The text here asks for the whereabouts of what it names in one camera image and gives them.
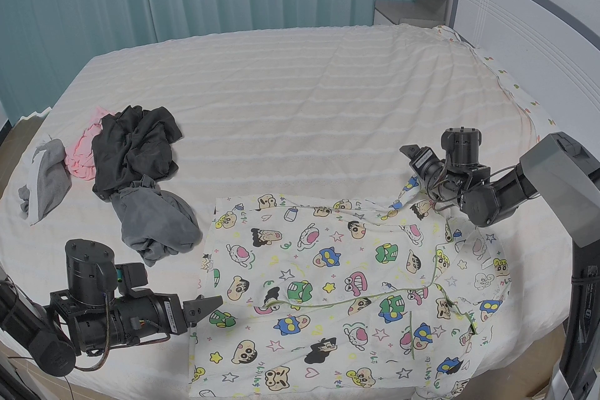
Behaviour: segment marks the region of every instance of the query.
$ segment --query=mattress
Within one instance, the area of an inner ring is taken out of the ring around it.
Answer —
[[[179,171],[161,188],[190,203],[208,230],[215,199],[277,193],[371,198],[389,204],[409,174],[398,148],[431,145],[449,126],[482,131],[480,161],[514,165],[535,144],[528,115],[464,44],[439,30],[407,25],[258,30],[167,41],[95,57],[49,113],[42,134],[65,145],[97,105],[167,107],[184,138],[173,145]],[[64,245],[109,245],[119,263],[140,261],[121,241],[120,223],[92,183],[73,179],[63,202],[30,227],[19,215],[22,161],[0,200],[0,260],[32,299],[47,304],[66,288]],[[515,359],[568,313],[571,242],[543,200],[495,226],[511,265],[514,308],[479,371]],[[149,287],[195,298],[203,245],[148,269]],[[3,341],[23,351],[3,334]],[[78,365],[94,359],[81,357]],[[188,336],[112,351],[92,373],[69,379],[118,399],[186,398]],[[312,392],[311,398],[340,392]],[[389,396],[344,391],[344,396]]]

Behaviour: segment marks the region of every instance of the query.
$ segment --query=white headboard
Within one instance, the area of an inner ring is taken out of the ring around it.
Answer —
[[[449,26],[600,158],[599,36],[550,0],[454,0]]]

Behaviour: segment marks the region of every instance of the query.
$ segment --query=nightstand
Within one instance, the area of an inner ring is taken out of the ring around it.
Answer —
[[[417,27],[432,28],[444,23],[448,0],[375,0],[373,25],[398,25],[409,23]]]

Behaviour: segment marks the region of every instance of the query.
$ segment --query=cartoon print shirt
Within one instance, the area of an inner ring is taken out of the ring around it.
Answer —
[[[217,201],[191,396],[415,386],[452,396],[508,295],[499,245],[411,178],[389,207],[264,194]]]

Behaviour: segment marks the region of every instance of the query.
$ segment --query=light gray garment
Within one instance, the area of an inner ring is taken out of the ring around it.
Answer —
[[[38,223],[65,198],[71,179],[65,169],[65,147],[58,138],[39,145],[34,152],[27,184],[19,188],[21,210],[29,224]]]
[[[167,255],[189,252],[202,238],[191,207],[146,175],[112,194],[110,202],[121,220],[123,242],[149,267]]]

